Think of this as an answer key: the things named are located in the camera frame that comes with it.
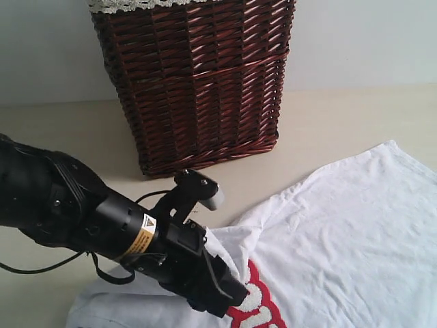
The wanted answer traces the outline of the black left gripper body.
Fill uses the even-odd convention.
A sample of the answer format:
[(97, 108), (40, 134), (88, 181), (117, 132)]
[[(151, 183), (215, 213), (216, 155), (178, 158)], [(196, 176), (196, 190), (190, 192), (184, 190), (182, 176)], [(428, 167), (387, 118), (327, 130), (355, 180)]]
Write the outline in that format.
[(206, 231), (199, 224), (152, 224), (145, 222), (141, 234), (147, 240), (133, 245), (121, 258), (126, 269), (154, 278), (161, 287), (189, 301), (225, 298), (221, 281), (225, 263), (206, 250)]

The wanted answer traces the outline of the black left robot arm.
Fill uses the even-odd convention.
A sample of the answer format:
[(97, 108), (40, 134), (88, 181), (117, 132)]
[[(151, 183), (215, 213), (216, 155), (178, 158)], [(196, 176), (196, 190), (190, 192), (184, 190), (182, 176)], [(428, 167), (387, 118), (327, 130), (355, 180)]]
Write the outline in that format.
[(178, 172), (174, 181), (147, 209), (68, 154), (1, 137), (1, 225), (45, 247), (120, 264), (127, 277), (98, 272), (109, 283), (129, 284), (140, 273), (193, 309), (223, 317), (248, 290), (220, 256), (207, 251), (206, 230), (189, 219), (196, 204), (216, 210), (221, 189), (192, 169)]

